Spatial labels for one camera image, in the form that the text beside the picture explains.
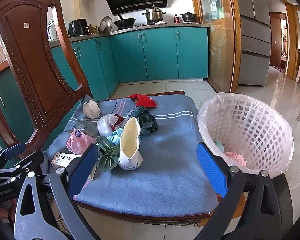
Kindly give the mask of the person's left hand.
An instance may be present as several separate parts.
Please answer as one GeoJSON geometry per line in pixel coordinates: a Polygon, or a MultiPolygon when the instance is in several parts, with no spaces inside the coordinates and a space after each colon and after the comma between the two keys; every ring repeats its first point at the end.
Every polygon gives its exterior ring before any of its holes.
{"type": "Polygon", "coordinates": [[[5,209],[0,207],[0,220],[10,218],[12,221],[15,219],[15,211],[17,207],[17,199],[10,200],[11,207],[9,209],[5,209]]]}

